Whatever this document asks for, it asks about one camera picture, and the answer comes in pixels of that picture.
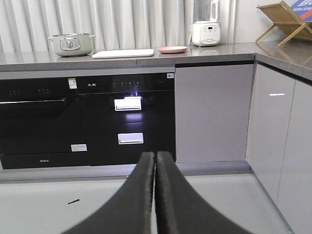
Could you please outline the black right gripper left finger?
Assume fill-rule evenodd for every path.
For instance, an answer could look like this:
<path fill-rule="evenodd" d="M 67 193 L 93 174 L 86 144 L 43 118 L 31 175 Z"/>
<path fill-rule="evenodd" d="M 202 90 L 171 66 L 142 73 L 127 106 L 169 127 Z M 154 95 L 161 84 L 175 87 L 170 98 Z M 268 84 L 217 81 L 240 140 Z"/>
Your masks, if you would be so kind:
<path fill-rule="evenodd" d="M 98 210 L 65 234 L 150 234 L 155 154 L 143 152 L 132 173 Z"/>

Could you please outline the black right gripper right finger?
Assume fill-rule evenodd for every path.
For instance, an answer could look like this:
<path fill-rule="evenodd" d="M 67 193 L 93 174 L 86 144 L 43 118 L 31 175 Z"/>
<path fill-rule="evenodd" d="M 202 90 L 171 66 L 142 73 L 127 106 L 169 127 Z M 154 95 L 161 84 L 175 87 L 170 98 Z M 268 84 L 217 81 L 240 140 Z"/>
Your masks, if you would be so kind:
<path fill-rule="evenodd" d="M 249 233 L 206 202 L 166 151 L 156 155 L 155 204 L 160 234 Z"/>

